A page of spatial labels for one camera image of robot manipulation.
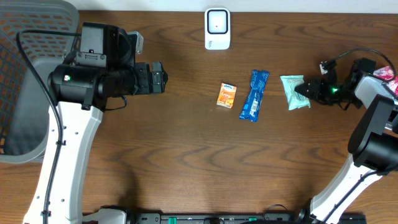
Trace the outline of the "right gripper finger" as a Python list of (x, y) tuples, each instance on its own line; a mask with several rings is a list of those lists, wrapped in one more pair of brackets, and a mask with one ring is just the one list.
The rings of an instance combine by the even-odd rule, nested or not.
[(311, 91), (314, 91), (314, 81), (312, 80), (312, 81), (310, 81), (310, 82), (301, 83), (301, 84), (297, 85), (297, 86), (295, 87), (295, 89), (296, 89), (296, 88), (309, 89), (309, 90), (311, 90)]
[(300, 96), (303, 96), (306, 100), (313, 100), (313, 99), (314, 99), (313, 91), (311, 91), (311, 90), (309, 90), (309, 89), (296, 88), (295, 91), (296, 91)]

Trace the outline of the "mint green wipes pack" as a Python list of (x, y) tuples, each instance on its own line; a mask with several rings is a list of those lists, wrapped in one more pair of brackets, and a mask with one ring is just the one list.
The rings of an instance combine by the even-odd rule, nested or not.
[(289, 110), (310, 107), (307, 97), (297, 93), (295, 87), (304, 83), (303, 75), (285, 75), (280, 77), (287, 98)]

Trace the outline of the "blue Oreo cookie pack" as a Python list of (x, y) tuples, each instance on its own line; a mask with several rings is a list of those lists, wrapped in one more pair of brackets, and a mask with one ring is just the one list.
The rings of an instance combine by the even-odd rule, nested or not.
[(251, 89), (239, 115), (240, 119), (247, 119), (252, 122), (258, 121), (259, 110), (269, 75), (270, 73), (266, 70), (252, 70)]

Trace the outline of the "red purple pad pack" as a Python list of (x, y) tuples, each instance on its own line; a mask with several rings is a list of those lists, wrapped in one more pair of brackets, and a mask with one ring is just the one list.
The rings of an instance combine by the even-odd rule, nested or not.
[[(390, 80), (394, 77), (394, 72), (390, 66), (386, 66), (375, 70), (373, 75), (383, 80)], [(390, 81), (387, 85), (397, 95), (397, 77), (393, 81)]]

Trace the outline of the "orange tissue pack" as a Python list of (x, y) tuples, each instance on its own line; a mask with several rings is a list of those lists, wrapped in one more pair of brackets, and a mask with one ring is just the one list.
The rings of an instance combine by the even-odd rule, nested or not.
[(234, 104), (237, 87), (227, 83), (222, 83), (220, 86), (220, 92), (216, 101), (218, 106), (231, 109)]

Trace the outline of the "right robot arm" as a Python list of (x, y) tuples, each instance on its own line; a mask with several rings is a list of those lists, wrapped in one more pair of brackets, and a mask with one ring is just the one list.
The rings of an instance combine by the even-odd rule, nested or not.
[(323, 79), (298, 85), (297, 93), (324, 105), (364, 106), (366, 112), (348, 142), (348, 158), (332, 181), (299, 211), (296, 223), (366, 223), (364, 215), (345, 210), (371, 184), (397, 171), (397, 95), (389, 83), (391, 73), (376, 75), (376, 62), (360, 58), (353, 62), (343, 83), (337, 83), (336, 60), (320, 64)]

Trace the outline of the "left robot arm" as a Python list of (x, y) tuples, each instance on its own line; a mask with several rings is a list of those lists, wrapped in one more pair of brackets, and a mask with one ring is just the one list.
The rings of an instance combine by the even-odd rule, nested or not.
[(80, 47), (40, 82), (49, 108), (49, 132), (34, 199), (24, 223), (134, 223), (125, 208), (104, 206), (84, 215), (82, 193), (88, 159), (109, 98), (160, 94), (167, 72), (160, 62), (138, 63), (138, 32), (83, 24)]

